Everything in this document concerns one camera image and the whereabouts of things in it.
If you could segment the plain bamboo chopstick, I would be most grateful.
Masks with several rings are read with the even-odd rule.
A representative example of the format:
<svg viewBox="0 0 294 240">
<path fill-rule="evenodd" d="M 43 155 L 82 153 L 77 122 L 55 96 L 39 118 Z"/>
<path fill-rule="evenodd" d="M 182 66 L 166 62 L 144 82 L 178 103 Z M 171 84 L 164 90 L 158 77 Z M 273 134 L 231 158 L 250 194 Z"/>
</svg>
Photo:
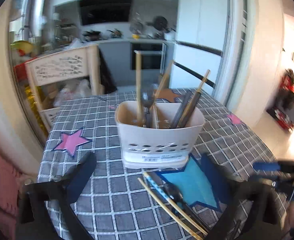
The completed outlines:
<svg viewBox="0 0 294 240">
<path fill-rule="evenodd" d="M 136 101 L 137 101 L 137 125 L 143 126 L 144 111 L 141 103 L 141 53 L 135 50 L 135 77 L 136 77 Z"/>
<path fill-rule="evenodd" d="M 158 203 L 158 205 L 176 222 L 178 223 L 184 230 L 186 230 L 191 236 L 193 236 L 197 240 L 202 240 L 199 235 L 197 235 L 191 228 L 189 228 L 186 224 L 184 224 L 177 216 L 175 216 L 167 206 L 161 202 L 161 200 L 151 191 L 151 189 L 140 179 L 138 178 L 140 184 L 146 189 L 149 195 Z"/>
<path fill-rule="evenodd" d="M 162 90 L 162 89 L 164 88 L 164 86 L 166 85 L 167 80 L 168 80 L 168 78 L 169 78 L 169 76 L 170 76 L 171 68 L 172 68 L 172 65 L 173 65 L 173 64 L 174 64 L 174 60 L 171 60 L 170 63 L 169 63 L 169 65 L 168 65 L 168 67 L 166 68 L 166 71 L 165 71 L 165 73 L 164 73 L 164 75 L 163 75 L 163 77 L 162 77 L 162 79 L 161 79 L 161 82 L 160 82 L 160 84 L 159 84 L 159 86 L 158 86 L 158 88 L 157 88 L 157 90 L 156 90 L 156 92 L 155 92 L 155 94 L 154 94 L 154 101 L 153 101 L 153 104 L 156 103 L 156 100 L 157 100 L 157 98 L 158 98 L 158 96 L 159 96 L 161 90 Z"/>
<path fill-rule="evenodd" d="M 209 75 L 210 75 L 210 70 L 208 69 L 197 90 L 201 91 L 201 89 L 204 86 L 204 84 L 206 83 Z"/>
</svg>

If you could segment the pink storage box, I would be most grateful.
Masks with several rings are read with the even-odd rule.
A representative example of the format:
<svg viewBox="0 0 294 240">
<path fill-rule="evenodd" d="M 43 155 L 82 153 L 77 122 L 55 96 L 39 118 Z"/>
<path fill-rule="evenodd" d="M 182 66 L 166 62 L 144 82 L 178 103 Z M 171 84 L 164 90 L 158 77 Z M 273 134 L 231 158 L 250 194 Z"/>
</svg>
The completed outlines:
<svg viewBox="0 0 294 240">
<path fill-rule="evenodd" d="M 0 156 L 0 231 L 7 239 L 16 238 L 20 173 Z"/>
</svg>

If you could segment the blue patterned bamboo chopstick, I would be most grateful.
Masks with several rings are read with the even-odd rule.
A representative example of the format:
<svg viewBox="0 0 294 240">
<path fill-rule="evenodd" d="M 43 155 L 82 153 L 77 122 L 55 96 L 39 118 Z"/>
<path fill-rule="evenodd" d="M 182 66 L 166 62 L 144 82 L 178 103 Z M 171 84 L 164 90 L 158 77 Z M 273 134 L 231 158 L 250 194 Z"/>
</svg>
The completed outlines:
<svg viewBox="0 0 294 240">
<path fill-rule="evenodd" d="M 202 227 L 196 224 L 164 191 L 157 183 L 150 177 L 147 172 L 142 174 L 144 178 L 156 189 L 156 191 L 178 212 L 183 216 L 190 224 L 197 228 L 204 235 L 208 235 Z"/>
</svg>

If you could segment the grey checked tablecloth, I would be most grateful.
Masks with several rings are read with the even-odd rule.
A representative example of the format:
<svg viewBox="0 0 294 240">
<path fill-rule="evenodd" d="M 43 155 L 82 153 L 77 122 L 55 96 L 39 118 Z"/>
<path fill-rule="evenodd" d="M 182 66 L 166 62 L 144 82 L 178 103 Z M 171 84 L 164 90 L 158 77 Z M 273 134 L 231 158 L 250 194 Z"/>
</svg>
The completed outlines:
<svg viewBox="0 0 294 240">
<path fill-rule="evenodd" d="M 133 100 L 135 93 L 127 92 L 62 103 L 46 142 L 38 181 L 64 175 L 92 151 L 96 169 L 71 208 L 95 239 L 189 239 L 140 185 L 142 171 L 123 166 L 114 115 L 121 102 Z M 228 109 L 211 96 L 203 93 L 198 107 L 206 123 L 192 151 L 195 158 L 206 153 L 243 179 L 254 174 L 254 162 L 274 160 L 263 141 L 246 124 L 232 124 Z"/>
</svg>

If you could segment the beige plastic utensil holder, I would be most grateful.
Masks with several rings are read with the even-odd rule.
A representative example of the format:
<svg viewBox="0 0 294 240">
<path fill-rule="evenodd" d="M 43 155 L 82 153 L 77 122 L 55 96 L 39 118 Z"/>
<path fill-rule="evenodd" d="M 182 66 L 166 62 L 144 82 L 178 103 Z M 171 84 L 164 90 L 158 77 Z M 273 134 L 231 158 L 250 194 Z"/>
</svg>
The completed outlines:
<svg viewBox="0 0 294 240">
<path fill-rule="evenodd" d="M 130 169 L 181 168 L 205 124 L 195 108 L 185 128 L 170 129 L 180 103 L 157 103 L 152 112 L 152 127 L 137 126 L 137 102 L 122 102 L 115 111 L 123 165 Z"/>
</svg>

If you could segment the white perforated chair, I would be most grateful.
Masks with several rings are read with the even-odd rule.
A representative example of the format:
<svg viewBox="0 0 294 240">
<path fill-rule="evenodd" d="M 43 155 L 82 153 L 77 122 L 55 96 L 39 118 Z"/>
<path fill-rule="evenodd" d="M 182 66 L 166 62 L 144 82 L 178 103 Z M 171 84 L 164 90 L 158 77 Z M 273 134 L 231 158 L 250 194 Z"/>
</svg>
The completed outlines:
<svg viewBox="0 0 294 240">
<path fill-rule="evenodd" d="M 39 90 L 41 87 L 55 86 L 62 81 L 87 77 L 89 78 L 91 95 L 104 93 L 104 86 L 101 84 L 100 56 L 97 44 L 39 57 L 27 62 L 25 67 L 37 110 L 48 132 L 51 130 L 54 118 L 59 110 L 58 107 L 53 106 L 49 98 L 51 96 L 54 98 L 58 91 L 53 88 L 42 99 Z"/>
</svg>

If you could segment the black built-in oven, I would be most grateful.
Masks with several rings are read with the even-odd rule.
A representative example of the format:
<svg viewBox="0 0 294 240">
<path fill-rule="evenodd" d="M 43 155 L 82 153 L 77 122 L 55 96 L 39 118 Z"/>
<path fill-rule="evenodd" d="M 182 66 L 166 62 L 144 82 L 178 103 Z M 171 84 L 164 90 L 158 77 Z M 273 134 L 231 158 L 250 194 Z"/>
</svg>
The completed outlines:
<svg viewBox="0 0 294 240">
<path fill-rule="evenodd" d="M 162 63 L 161 43 L 131 43 L 132 61 L 131 70 L 136 67 L 136 52 L 141 53 L 141 69 L 160 69 Z"/>
</svg>

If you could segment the white refrigerator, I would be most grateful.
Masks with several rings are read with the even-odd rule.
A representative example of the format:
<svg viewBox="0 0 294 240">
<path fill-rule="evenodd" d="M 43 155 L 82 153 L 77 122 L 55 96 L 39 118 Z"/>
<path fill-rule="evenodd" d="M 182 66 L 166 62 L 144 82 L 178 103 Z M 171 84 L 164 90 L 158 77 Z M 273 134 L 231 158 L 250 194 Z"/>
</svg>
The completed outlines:
<svg viewBox="0 0 294 240">
<path fill-rule="evenodd" d="M 170 88 L 197 88 L 210 70 L 209 81 L 219 77 L 225 48 L 229 0 L 178 0 L 175 65 Z"/>
</svg>

